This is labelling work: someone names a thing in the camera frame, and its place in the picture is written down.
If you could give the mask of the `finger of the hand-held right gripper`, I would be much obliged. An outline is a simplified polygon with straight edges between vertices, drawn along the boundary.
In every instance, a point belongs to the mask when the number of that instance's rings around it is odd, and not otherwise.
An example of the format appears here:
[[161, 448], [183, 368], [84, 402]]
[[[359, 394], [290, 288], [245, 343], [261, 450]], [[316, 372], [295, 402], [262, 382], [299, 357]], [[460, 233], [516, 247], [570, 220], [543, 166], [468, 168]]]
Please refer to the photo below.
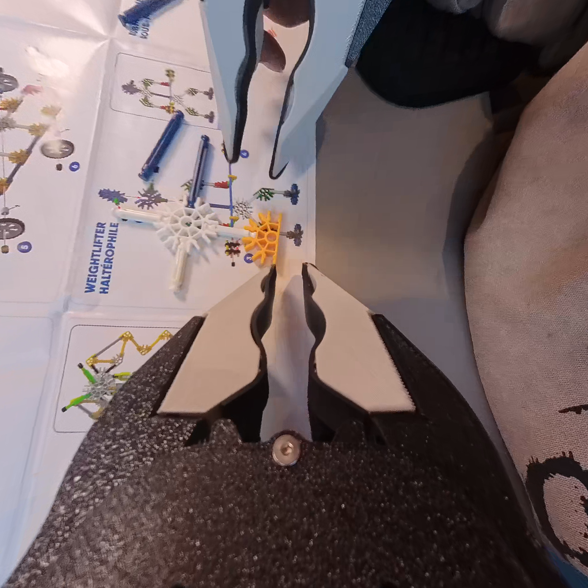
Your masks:
[[309, 1], [307, 40], [286, 85], [269, 177], [278, 179], [345, 77], [364, 1]]
[[217, 120], [230, 164], [240, 158], [247, 96], [261, 57], [263, 1], [200, 1]]

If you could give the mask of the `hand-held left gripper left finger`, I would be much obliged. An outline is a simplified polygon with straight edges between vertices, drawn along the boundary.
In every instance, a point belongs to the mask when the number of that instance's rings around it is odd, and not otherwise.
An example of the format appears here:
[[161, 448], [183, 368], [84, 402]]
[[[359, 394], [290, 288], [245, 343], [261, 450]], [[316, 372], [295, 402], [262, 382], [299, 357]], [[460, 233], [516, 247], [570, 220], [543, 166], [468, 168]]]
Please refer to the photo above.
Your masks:
[[269, 397], [262, 337], [272, 321], [277, 272], [260, 270], [202, 319], [157, 414], [231, 420], [244, 442], [261, 439]]

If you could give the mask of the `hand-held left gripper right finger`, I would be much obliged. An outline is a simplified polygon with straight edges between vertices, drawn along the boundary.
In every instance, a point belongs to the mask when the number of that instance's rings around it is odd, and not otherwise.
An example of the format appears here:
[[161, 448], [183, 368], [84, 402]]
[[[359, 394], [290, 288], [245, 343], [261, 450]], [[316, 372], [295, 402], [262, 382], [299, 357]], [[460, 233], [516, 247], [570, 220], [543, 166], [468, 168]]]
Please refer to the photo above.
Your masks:
[[350, 421], [415, 413], [370, 309], [311, 263], [302, 265], [301, 276], [314, 338], [307, 385], [312, 439], [329, 442]]

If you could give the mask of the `blue plastic rod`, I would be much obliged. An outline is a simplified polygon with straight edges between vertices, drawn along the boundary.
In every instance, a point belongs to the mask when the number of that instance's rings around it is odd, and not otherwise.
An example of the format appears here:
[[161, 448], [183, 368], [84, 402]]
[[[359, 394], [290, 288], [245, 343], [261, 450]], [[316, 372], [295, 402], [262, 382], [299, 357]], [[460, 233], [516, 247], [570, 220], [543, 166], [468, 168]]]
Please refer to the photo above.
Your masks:
[[128, 28], [140, 23], [143, 19], [151, 18], [153, 14], [162, 11], [172, 3], [174, 1], [139, 1], [134, 6], [120, 13], [118, 19], [122, 26]]
[[206, 159], [208, 157], [210, 148], [210, 137], [208, 135], [201, 135], [201, 140], [198, 145], [196, 154], [196, 162], [193, 172], [193, 177], [190, 185], [190, 189], [187, 195], [186, 206], [188, 208], [195, 208], [196, 200], [199, 197], [200, 191], [203, 186], [203, 174], [206, 168]]
[[140, 179], [143, 181], [149, 181], [152, 176], [158, 172], [159, 166], [180, 131], [184, 119], [185, 115], [182, 111], [177, 111], [172, 115], [162, 132], [162, 135], [159, 137], [147, 160], [143, 164], [143, 167], [138, 174]]

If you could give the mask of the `orange fan-shaped connector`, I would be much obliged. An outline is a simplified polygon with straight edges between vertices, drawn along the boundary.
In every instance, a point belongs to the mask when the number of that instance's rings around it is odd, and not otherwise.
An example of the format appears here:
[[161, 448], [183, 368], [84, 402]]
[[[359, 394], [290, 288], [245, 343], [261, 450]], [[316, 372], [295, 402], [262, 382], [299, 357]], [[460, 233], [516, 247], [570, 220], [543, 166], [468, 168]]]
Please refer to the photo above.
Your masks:
[[246, 235], [241, 241], [246, 253], [252, 254], [252, 261], [261, 265], [269, 261], [275, 266], [279, 250], [282, 227], [282, 213], [272, 215], [271, 211], [259, 212], [258, 219], [250, 218], [244, 227]]

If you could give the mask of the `white snowflake connector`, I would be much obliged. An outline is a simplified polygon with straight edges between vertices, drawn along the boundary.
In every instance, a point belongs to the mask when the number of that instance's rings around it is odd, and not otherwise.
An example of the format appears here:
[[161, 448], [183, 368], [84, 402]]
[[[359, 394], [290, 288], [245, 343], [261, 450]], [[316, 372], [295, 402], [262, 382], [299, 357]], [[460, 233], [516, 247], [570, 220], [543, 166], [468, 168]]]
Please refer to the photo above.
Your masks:
[[218, 236], [219, 220], [208, 203], [198, 198], [193, 208], [174, 205], [153, 223], [158, 239], [172, 252], [200, 251]]

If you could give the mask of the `person's right hand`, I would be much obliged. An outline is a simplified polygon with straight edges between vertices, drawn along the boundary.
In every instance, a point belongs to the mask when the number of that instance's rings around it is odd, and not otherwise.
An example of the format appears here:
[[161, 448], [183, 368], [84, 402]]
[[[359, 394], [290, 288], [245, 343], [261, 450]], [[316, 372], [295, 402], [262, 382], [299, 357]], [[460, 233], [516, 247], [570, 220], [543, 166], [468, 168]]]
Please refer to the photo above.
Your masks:
[[[269, 1], [264, 16], [285, 28], [294, 28], [309, 22], [313, 14], [313, 1]], [[265, 31], [259, 62], [268, 70], [281, 73], [286, 66], [286, 56], [277, 40]]]

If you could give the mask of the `dark cloth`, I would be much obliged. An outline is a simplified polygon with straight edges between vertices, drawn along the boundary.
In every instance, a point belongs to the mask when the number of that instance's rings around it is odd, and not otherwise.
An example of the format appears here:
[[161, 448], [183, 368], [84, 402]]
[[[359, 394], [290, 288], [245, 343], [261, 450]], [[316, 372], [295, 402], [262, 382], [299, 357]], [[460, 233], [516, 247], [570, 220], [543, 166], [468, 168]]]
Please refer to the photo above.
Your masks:
[[469, 13], [427, 1], [392, 1], [355, 68], [369, 89], [401, 107], [433, 107], [508, 85], [539, 49], [502, 40]]

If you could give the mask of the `white printed instruction sheet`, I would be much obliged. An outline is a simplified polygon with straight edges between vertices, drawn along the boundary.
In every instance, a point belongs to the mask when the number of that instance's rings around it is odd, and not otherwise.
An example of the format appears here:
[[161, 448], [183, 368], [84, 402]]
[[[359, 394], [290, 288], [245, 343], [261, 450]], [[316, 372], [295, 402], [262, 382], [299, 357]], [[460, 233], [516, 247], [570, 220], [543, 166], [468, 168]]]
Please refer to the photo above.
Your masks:
[[[250, 278], [236, 239], [193, 249], [183, 288], [156, 229], [189, 192], [210, 137], [201, 199], [220, 223], [282, 213], [278, 264], [315, 258], [314, 169], [270, 180], [282, 87], [307, 26], [265, 28], [286, 70], [254, 76], [240, 159], [227, 163], [199, 8], [180, 1], [130, 28], [132, 1], [1, 1], [1, 559], [36, 532], [55, 486], [125, 380], [194, 314]], [[149, 181], [138, 177], [172, 115], [184, 122]]]

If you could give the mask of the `beige printed sweatshirt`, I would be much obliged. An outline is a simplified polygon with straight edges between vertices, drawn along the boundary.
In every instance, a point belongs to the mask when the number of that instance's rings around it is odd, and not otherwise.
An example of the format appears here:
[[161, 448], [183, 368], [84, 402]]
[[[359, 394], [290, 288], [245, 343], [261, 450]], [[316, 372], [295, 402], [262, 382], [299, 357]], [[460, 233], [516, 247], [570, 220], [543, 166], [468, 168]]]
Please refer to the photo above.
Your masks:
[[[481, 1], [427, 1], [473, 15]], [[465, 239], [474, 355], [534, 518], [587, 587], [587, 1], [490, 1], [490, 32], [539, 49], [525, 106]]]

